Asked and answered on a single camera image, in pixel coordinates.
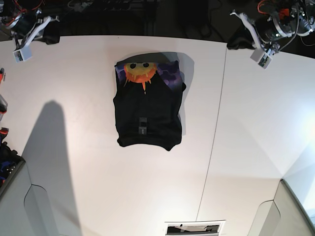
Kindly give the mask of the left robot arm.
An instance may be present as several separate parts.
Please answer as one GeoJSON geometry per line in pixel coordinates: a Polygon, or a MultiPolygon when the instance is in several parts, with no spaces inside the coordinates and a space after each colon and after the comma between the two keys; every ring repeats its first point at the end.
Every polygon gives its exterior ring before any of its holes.
{"type": "Polygon", "coordinates": [[[233,10],[230,13],[242,25],[228,40],[228,49],[261,49],[276,54],[296,37],[305,37],[315,31],[313,0],[259,0],[257,11],[261,17],[255,20],[244,12],[233,10]]]}

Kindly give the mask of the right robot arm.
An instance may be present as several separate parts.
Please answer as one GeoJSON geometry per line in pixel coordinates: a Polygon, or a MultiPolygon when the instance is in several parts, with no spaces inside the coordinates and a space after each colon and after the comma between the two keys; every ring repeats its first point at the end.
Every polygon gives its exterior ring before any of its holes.
{"type": "Polygon", "coordinates": [[[59,16],[43,13],[44,0],[2,0],[0,25],[10,31],[16,49],[22,49],[33,41],[53,45],[60,42],[59,16]]]}

